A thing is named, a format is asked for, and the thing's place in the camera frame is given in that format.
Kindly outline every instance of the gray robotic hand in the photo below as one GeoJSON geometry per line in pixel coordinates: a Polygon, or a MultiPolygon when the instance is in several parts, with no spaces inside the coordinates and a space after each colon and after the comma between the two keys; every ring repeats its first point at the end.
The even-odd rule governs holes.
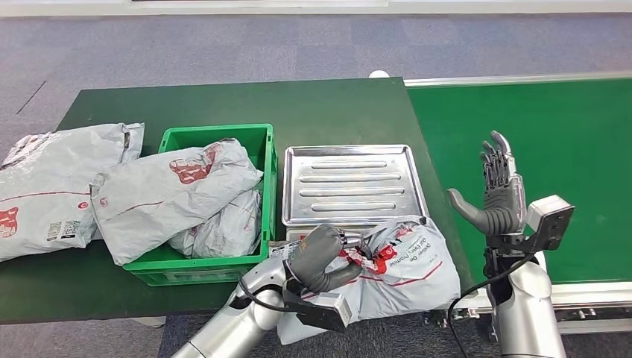
{"type": "Polygon", "coordinates": [[[327,292],[356,278],[362,267],[350,263],[344,268],[325,272],[325,268],[348,245],[344,235],[331,225],[316,227],[287,260],[291,273],[311,292],[327,292]]]}
{"type": "Polygon", "coordinates": [[[485,192],[480,210],[463,199],[456,189],[448,189],[450,204],[467,221],[486,236],[519,234],[525,227],[525,187],[516,173],[516,163],[509,142],[492,131],[494,145],[483,141],[485,192]]]}

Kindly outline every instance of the green table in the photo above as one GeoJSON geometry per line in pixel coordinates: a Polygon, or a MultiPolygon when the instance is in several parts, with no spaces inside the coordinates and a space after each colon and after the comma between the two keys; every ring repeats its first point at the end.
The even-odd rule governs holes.
{"type": "MultiPolygon", "coordinates": [[[[472,275],[482,279],[484,241],[453,216],[443,189],[457,187],[481,203],[479,143],[496,129],[511,141],[529,202],[558,194],[577,206],[560,249],[547,254],[557,284],[554,304],[556,288],[582,293],[587,286],[593,291],[586,302],[630,303],[632,243],[625,237],[624,216],[632,198],[627,185],[632,160],[625,144],[632,130],[632,75],[615,77],[96,89],[80,92],[59,129],[145,122],[144,155],[156,152],[166,128],[228,123],[271,123],[279,153],[290,145],[409,144],[430,214],[447,238],[462,286],[473,283],[472,275]]],[[[280,198],[276,207],[280,210],[280,198]]],[[[284,234],[278,223],[277,235],[284,234]]],[[[233,287],[151,288],[114,266],[103,242],[93,242],[86,250],[0,263],[0,323],[212,310],[233,287]]],[[[584,302],[581,295],[573,300],[568,307],[584,302]]]]}
{"type": "MultiPolygon", "coordinates": [[[[157,152],[167,128],[235,123],[271,123],[279,155],[290,145],[409,144],[429,211],[448,238],[463,285],[473,283],[401,78],[84,90],[58,129],[111,122],[146,124],[143,155],[157,152]]],[[[280,211],[280,197],[276,207],[280,211]]],[[[277,235],[285,237],[280,222],[277,235]]],[[[85,250],[0,263],[0,323],[213,310],[234,287],[146,286],[114,266],[97,241],[85,250]]]]}

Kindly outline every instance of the gray carpet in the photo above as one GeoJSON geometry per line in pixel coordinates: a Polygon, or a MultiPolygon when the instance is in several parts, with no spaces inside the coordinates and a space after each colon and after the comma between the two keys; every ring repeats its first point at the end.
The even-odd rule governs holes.
{"type": "MultiPolygon", "coordinates": [[[[210,315],[167,317],[158,358],[169,358],[191,338],[210,315]]],[[[484,328],[474,320],[456,323],[459,338],[470,358],[498,357],[484,328]]],[[[632,333],[562,336],[567,358],[629,358],[632,333]]],[[[323,333],[293,345],[283,346],[276,333],[266,334],[250,358],[462,358],[449,328],[424,324],[422,314],[360,321],[351,324],[346,334],[323,333]]]]}
{"type": "MultiPolygon", "coordinates": [[[[81,89],[357,78],[374,69],[404,78],[632,70],[630,39],[626,14],[0,19],[0,153],[26,134],[54,129],[81,89]]],[[[434,357],[441,343],[444,355],[436,357],[456,357],[447,332],[435,331],[392,318],[357,324],[357,335],[290,348],[269,336],[259,352],[291,357],[304,347],[314,357],[434,357]],[[364,332],[370,339],[360,338],[364,332]]],[[[0,352],[154,357],[160,333],[126,320],[1,326],[0,352]]],[[[582,344],[601,338],[576,339],[570,346],[582,349],[572,357],[632,351],[621,336],[606,337],[613,348],[599,353],[582,344]]],[[[476,339],[475,347],[488,353],[474,357],[492,351],[476,339]]]]}

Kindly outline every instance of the robotic hand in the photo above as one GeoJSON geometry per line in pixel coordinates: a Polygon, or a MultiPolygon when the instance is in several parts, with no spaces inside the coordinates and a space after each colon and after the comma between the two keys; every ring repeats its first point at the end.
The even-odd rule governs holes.
{"type": "Polygon", "coordinates": [[[349,264],[325,272],[340,250],[361,246],[330,225],[314,229],[287,260],[268,258],[239,280],[228,302],[172,358],[244,357],[284,313],[296,313],[307,325],[344,331],[351,312],[347,301],[327,292],[344,285],[362,268],[349,264]],[[314,303],[300,298],[320,293],[314,303]]]}
{"type": "Polygon", "coordinates": [[[492,131],[496,148],[483,141],[485,192],[483,210],[463,199],[456,189],[448,189],[450,203],[485,236],[521,234],[525,227],[525,187],[516,173],[516,163],[509,142],[492,131]]]}
{"type": "Polygon", "coordinates": [[[450,203],[485,235],[483,272],[490,282],[487,296],[502,356],[565,358],[551,281],[534,262],[534,255],[559,246],[574,207],[553,195],[531,203],[525,212],[522,177],[516,173],[509,143],[496,131],[491,137],[495,146],[483,142],[480,154],[485,178],[483,210],[467,203],[456,189],[448,189],[450,203]],[[523,233],[525,223],[535,230],[530,237],[523,233]]]}

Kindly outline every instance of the black cable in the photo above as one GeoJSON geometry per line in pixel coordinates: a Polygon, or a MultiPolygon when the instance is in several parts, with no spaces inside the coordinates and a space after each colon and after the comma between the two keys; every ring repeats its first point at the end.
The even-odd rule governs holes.
{"type": "Polygon", "coordinates": [[[452,335],[455,337],[456,344],[461,349],[461,353],[463,354],[463,357],[467,358],[467,352],[465,351],[465,348],[463,348],[463,344],[461,343],[461,340],[458,338],[458,335],[456,334],[456,330],[454,328],[454,325],[452,324],[452,311],[454,310],[454,307],[456,306],[456,304],[463,297],[469,295],[470,293],[476,291],[477,289],[480,289],[481,287],[485,287],[485,286],[487,286],[487,285],[489,285],[491,283],[496,282],[497,280],[501,280],[501,279],[509,276],[509,274],[511,274],[512,272],[514,272],[517,269],[519,269],[520,266],[522,266],[522,265],[526,264],[527,262],[531,261],[531,259],[533,259],[534,256],[535,256],[535,253],[528,254],[522,260],[518,261],[517,264],[511,266],[508,270],[503,271],[500,274],[497,274],[496,276],[490,277],[487,280],[479,283],[478,285],[474,285],[473,287],[470,287],[465,292],[463,292],[459,298],[455,299],[452,302],[452,304],[450,304],[450,308],[448,309],[448,325],[450,326],[450,330],[452,331],[452,335]]]}
{"type": "Polygon", "coordinates": [[[244,283],[244,280],[242,280],[241,277],[239,277],[239,287],[241,287],[241,290],[244,291],[244,293],[249,299],[253,300],[255,304],[258,304],[261,307],[264,307],[273,311],[278,311],[278,312],[296,312],[286,307],[273,306],[271,304],[266,304],[264,301],[259,300],[257,297],[255,297],[255,295],[252,294],[252,292],[248,290],[248,288],[246,287],[246,284],[244,283]]]}

